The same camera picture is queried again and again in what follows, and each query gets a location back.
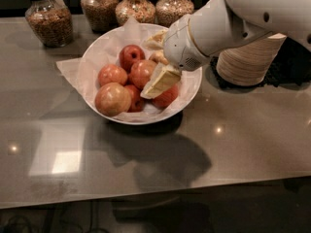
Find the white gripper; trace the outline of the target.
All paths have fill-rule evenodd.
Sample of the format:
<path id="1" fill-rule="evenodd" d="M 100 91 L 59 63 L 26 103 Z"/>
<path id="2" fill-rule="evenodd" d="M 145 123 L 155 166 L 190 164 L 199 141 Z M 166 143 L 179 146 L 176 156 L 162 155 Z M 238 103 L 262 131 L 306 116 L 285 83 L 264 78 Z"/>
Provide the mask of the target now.
<path id="1" fill-rule="evenodd" d="M 154 99 L 176 84 L 182 77 L 180 70 L 192 72 L 210 61 L 210 57 L 199 51 L 190 36 L 190 15 L 175 21 L 168 30 L 159 30 L 145 40 L 143 46 L 148 50 L 163 49 L 164 56 L 173 65 L 161 62 L 156 65 L 141 92 L 146 99 Z"/>

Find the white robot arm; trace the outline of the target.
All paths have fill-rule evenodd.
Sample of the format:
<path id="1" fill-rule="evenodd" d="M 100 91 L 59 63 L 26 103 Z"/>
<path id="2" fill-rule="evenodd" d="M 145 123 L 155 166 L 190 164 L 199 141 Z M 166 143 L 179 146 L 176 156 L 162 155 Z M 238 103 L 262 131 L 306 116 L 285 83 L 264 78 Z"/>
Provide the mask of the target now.
<path id="1" fill-rule="evenodd" d="M 311 0 L 210 0 L 164 33 L 168 65 L 158 64 L 141 96 L 158 97 L 183 71 L 194 71 L 223 50 L 281 33 L 311 50 Z"/>

